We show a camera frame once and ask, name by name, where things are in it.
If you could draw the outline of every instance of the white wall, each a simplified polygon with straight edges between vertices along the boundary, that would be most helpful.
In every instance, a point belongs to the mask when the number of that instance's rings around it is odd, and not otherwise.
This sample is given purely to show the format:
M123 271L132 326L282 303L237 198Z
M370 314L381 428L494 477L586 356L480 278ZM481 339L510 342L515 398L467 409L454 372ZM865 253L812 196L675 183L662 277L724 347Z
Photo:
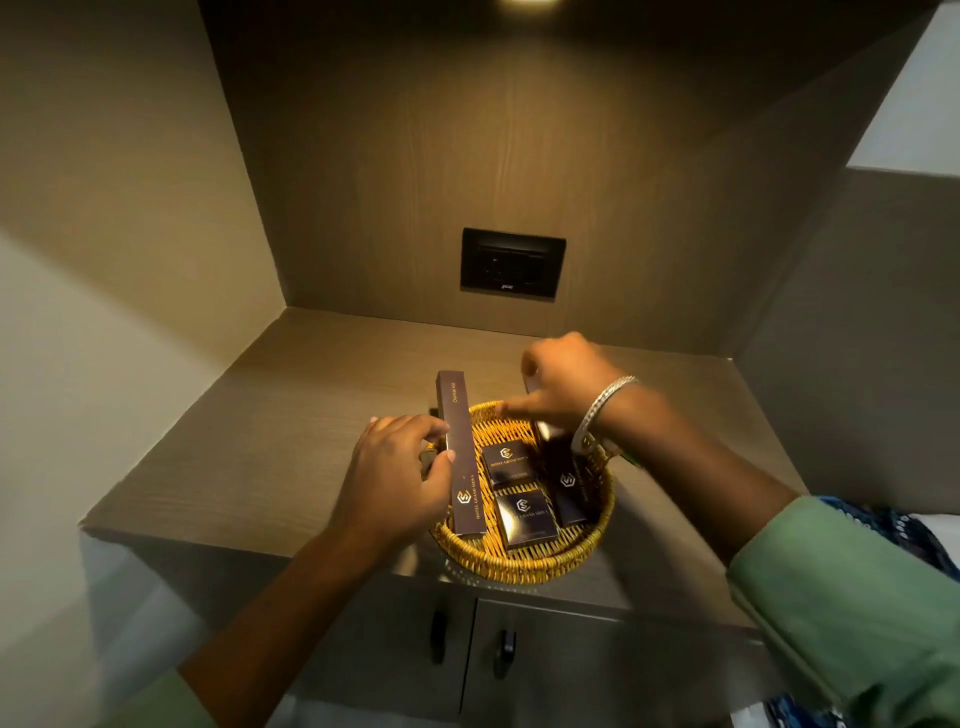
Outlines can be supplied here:
M958 200L960 5L945 4L735 358L814 493L960 514Z
M283 307L190 0L0 9L0 724L84 725L204 624L77 521Z
M960 175L960 3L937 9L850 166Z

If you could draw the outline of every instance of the blue patterned fabric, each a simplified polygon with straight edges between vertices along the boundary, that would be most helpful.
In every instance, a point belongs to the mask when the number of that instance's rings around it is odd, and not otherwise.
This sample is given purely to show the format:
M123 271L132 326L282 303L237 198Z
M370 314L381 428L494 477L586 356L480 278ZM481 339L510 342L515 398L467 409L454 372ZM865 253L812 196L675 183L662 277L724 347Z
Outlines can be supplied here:
M960 582L960 569L950 560L937 537L910 514L887 506L854 505L832 496L820 496L820 500ZM779 728L855 728L835 710L805 710L797 705L789 694L768 700L764 705L767 714Z

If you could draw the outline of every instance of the cabinet handle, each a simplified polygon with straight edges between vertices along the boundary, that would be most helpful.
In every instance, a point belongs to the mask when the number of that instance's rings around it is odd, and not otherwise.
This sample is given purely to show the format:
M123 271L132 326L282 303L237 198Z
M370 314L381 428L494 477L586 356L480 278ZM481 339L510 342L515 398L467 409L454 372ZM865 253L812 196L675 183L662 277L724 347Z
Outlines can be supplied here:
M503 680L507 670L514 663L516 657L516 632L500 632L500 646L496 650L496 659L493 660L493 677Z
M430 622L430 662L442 665L446 655L446 614L439 609Z

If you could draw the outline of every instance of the black switch panel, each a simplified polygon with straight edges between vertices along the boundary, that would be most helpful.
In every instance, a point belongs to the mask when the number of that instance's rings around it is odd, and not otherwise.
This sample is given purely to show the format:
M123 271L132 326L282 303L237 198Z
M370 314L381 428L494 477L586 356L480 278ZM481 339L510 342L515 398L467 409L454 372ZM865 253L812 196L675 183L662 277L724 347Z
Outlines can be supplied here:
M554 299L566 240L464 228L460 286Z

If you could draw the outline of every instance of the wrist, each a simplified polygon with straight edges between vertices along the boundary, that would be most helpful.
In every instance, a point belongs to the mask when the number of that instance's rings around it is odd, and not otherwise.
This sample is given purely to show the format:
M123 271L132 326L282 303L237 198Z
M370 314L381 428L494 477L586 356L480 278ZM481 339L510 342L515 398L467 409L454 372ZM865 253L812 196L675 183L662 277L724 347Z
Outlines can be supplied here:
M660 392L642 384L628 384L607 400L593 421L593 434L625 447L639 434L638 427L652 425L669 408Z
M347 578L364 579L380 564L383 554L359 529L331 523L298 552L311 563L335 564Z

